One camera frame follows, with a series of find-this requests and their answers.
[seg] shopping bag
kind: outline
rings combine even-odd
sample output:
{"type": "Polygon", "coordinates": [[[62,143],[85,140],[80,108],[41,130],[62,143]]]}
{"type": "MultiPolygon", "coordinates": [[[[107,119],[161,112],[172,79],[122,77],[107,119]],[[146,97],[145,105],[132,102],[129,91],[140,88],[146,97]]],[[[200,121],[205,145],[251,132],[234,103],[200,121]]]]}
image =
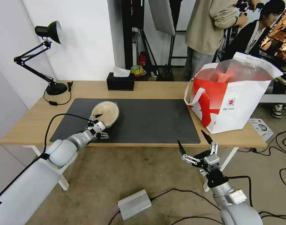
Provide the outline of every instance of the shopping bag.
{"type": "Polygon", "coordinates": [[[242,129],[281,75],[271,63],[237,52],[232,60],[204,65],[188,83],[184,101],[211,134],[242,129]]]}

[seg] desk lamp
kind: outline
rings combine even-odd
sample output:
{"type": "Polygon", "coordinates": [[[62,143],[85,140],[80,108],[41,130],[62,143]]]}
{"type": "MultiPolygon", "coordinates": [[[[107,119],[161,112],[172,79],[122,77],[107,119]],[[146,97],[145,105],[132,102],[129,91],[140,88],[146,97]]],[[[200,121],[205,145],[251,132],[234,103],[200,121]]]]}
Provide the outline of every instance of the desk lamp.
{"type": "Polygon", "coordinates": [[[46,88],[47,94],[49,95],[62,94],[67,90],[67,86],[65,84],[57,83],[53,80],[52,77],[44,75],[25,64],[28,60],[50,49],[52,42],[49,41],[48,38],[51,38],[55,42],[61,44],[61,41],[63,40],[61,25],[59,21],[54,21],[48,27],[36,26],[35,33],[39,37],[41,37],[44,40],[44,42],[38,45],[37,47],[29,50],[28,52],[22,54],[21,56],[15,57],[14,62],[22,66],[23,68],[27,69],[28,71],[31,71],[32,73],[36,74],[38,77],[42,78],[43,80],[47,81],[49,83],[48,87],[46,88]],[[34,50],[40,48],[41,46],[45,46],[46,48],[39,51],[38,53],[29,54],[33,52],[34,50]]]}

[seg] man's hair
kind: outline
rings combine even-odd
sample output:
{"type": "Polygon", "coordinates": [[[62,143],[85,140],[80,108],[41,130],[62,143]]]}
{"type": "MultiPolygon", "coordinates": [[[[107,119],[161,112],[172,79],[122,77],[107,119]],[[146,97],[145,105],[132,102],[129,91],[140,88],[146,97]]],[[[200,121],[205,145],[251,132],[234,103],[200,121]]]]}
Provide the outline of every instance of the man's hair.
{"type": "Polygon", "coordinates": [[[261,10],[259,19],[262,20],[264,16],[267,18],[270,14],[280,15],[286,8],[283,0],[270,0],[261,10]]]}

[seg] black tissue box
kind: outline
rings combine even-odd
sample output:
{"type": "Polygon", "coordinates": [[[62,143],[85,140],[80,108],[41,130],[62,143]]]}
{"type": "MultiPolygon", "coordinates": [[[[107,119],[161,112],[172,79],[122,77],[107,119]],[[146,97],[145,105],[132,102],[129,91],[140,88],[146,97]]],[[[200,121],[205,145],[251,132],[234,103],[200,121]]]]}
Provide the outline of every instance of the black tissue box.
{"type": "Polygon", "coordinates": [[[111,72],[106,79],[106,83],[108,90],[133,91],[135,77],[132,73],[128,77],[114,77],[114,73],[111,72]]]}

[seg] black desk mat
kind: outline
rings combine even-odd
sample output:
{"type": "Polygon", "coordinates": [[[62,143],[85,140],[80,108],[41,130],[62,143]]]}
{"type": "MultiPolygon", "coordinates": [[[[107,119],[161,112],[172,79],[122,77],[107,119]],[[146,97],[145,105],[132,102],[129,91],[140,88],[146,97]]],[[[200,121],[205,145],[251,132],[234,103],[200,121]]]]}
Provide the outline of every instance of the black desk mat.
{"type": "MultiPolygon", "coordinates": [[[[89,118],[100,102],[115,102],[119,117],[109,129],[109,139],[97,143],[200,143],[188,108],[182,99],[94,99],[77,98],[67,113],[89,118]]],[[[84,131],[87,122],[65,115],[50,141],[66,139],[84,131]]]]}

